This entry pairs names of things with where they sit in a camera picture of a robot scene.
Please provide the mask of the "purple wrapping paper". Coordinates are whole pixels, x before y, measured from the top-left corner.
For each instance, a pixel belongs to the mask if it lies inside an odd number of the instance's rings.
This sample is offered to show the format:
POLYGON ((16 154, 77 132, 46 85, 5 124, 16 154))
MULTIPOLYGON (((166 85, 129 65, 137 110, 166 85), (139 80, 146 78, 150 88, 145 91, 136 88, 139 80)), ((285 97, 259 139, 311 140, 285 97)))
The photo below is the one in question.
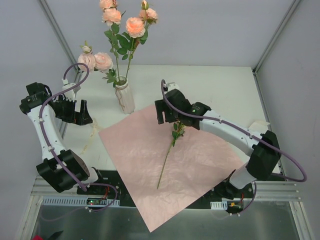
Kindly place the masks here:
POLYGON ((188 127, 171 149, 173 125, 153 105, 100 131, 99 137, 148 230, 154 231, 243 165, 223 139, 188 127))

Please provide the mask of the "pink flowers with green leaves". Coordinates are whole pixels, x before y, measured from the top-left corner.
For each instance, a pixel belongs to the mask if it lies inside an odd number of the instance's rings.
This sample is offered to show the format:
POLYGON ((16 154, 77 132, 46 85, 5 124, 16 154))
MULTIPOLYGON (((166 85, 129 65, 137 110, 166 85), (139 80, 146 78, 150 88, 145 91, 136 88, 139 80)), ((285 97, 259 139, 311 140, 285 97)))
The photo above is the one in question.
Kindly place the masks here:
POLYGON ((158 23, 159 17, 157 12, 152 9, 147 0, 141 1, 139 15, 137 17, 129 17, 125 22, 125 32, 117 34, 116 38, 121 48, 117 53, 122 55, 122 60, 128 60, 125 79, 131 66, 131 61, 139 45, 144 45, 149 36, 149 28, 151 25, 158 23))

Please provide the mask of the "single pink rose stem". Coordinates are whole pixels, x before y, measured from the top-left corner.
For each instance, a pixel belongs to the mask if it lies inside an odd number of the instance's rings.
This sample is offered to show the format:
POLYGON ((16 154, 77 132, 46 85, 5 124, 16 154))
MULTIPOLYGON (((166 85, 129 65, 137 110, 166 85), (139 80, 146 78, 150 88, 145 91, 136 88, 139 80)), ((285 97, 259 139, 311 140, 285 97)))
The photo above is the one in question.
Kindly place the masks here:
POLYGON ((123 84, 124 81, 121 81, 119 72, 118 50, 120 49, 120 46, 117 39, 117 34, 120 31, 122 13, 117 9, 118 4, 116 0, 100 0, 99 7, 102 11, 102 22, 109 27, 109 30, 106 31, 105 36, 109 39, 111 44, 110 52, 115 56, 117 77, 115 84, 123 84))

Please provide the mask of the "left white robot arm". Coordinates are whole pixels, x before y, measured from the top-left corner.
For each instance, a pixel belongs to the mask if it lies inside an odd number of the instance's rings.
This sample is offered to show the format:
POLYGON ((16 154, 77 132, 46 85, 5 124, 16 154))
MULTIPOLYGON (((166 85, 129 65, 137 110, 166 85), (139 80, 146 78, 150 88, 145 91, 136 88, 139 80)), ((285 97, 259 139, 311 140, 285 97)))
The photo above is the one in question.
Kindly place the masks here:
POLYGON ((93 123, 87 101, 81 100, 80 111, 76 101, 64 94, 54 97, 50 88, 34 82, 26 86, 28 96, 19 106, 23 114, 32 121, 42 150, 42 163, 36 169, 57 192, 61 193, 75 186, 87 185, 90 191, 99 195, 105 191, 106 183, 99 178, 94 167, 87 167, 84 160, 67 149, 55 120, 85 126, 93 123))

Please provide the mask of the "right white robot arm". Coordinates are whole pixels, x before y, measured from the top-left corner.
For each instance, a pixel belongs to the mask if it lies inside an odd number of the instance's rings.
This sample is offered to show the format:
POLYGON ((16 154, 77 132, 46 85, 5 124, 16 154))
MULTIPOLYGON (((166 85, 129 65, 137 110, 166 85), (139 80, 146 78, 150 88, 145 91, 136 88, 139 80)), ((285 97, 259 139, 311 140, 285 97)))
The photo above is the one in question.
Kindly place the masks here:
POLYGON ((159 124, 181 122, 187 127, 211 133, 245 153, 249 160, 235 169, 214 191, 222 198, 232 200, 242 193, 249 183, 267 181, 280 160, 281 154, 275 133, 264 133, 228 123, 209 106, 195 102, 191 104, 178 89, 172 89, 163 99, 154 102, 159 124))

